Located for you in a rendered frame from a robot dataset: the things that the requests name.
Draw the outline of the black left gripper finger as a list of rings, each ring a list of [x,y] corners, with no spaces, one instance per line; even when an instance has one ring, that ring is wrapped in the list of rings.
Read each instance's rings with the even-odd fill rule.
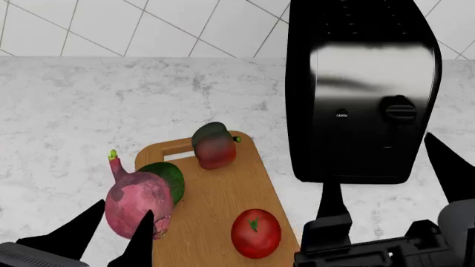
[[[132,236],[124,253],[107,267],[153,267],[154,215],[148,211]]]
[[[55,231],[46,235],[21,238],[16,243],[72,260],[81,260],[104,212],[105,201],[100,200]]]

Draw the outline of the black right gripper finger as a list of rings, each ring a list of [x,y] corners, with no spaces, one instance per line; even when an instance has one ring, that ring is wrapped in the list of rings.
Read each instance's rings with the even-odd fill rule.
[[[449,203],[475,199],[475,166],[432,133],[424,143],[432,168]]]
[[[336,216],[350,216],[343,202],[341,186],[338,183],[324,183],[317,218]]]

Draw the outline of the green avocado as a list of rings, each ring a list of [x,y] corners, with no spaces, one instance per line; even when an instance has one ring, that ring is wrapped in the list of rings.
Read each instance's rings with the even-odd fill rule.
[[[185,193],[185,180],[181,170],[170,162],[155,162],[147,166],[143,166],[139,172],[149,172],[158,175],[164,179],[171,192],[174,205],[182,199]]]

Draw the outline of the red tomato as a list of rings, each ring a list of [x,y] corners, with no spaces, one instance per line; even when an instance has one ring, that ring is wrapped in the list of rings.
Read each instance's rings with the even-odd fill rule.
[[[235,249],[244,257],[268,257],[279,246],[281,227],[268,211],[253,208],[243,211],[232,224],[231,240]]]

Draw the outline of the wooden cutting board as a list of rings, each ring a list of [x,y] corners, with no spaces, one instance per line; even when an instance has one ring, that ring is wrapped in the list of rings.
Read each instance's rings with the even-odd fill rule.
[[[185,193],[174,207],[168,233],[153,243],[153,267],[293,267],[300,246],[251,137],[239,131],[235,161],[207,171],[195,156],[173,159],[183,173]],[[235,219],[250,208],[278,220],[281,241],[274,253],[252,260],[232,244]]]

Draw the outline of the red green bell pepper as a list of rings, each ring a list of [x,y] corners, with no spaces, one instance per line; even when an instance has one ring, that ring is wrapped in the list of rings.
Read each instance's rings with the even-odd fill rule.
[[[241,137],[232,136],[221,122],[205,124],[191,138],[198,163],[206,170],[231,164],[237,155],[235,143],[240,142]]]

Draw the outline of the pink beet root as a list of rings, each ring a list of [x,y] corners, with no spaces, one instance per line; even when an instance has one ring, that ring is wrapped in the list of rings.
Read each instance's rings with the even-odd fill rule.
[[[167,182],[148,172],[127,173],[115,150],[108,156],[115,184],[105,200],[105,218],[111,229],[131,239],[148,211],[152,211],[153,240],[168,232],[174,202]]]

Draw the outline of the grey rounded wrist housing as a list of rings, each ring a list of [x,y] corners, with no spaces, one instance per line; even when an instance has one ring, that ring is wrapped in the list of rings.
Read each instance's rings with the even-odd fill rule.
[[[439,213],[438,225],[454,251],[464,254],[468,229],[475,227],[475,199],[460,200],[445,206]]]

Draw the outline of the black toaster knob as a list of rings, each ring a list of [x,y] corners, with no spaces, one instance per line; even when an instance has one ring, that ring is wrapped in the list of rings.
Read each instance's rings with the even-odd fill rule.
[[[387,97],[383,111],[394,122],[411,122],[417,116],[416,106],[403,95]]]

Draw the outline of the black toaster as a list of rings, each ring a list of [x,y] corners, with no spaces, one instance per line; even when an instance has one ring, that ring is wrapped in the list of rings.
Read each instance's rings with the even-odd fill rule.
[[[295,177],[406,182],[441,78],[439,45],[414,0],[290,0],[285,108]],[[396,95],[416,106],[413,121],[384,115]],[[339,109],[348,117],[335,117]]]

